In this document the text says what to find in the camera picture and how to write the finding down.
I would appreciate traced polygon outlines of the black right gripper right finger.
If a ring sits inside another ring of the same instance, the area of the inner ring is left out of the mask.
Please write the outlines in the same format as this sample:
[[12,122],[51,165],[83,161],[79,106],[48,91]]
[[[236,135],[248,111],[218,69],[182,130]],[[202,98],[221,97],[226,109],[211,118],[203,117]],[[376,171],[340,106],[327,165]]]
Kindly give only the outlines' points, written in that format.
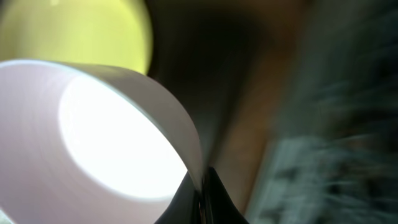
[[234,206],[213,167],[209,167],[205,174],[202,192],[206,224],[248,224],[248,221]]

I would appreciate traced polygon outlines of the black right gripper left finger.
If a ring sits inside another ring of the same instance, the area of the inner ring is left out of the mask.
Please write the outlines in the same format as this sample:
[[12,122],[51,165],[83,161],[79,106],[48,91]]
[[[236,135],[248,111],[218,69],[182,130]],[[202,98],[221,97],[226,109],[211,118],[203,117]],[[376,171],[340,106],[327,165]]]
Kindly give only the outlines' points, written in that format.
[[200,224],[200,198],[187,173],[170,205],[155,224]]

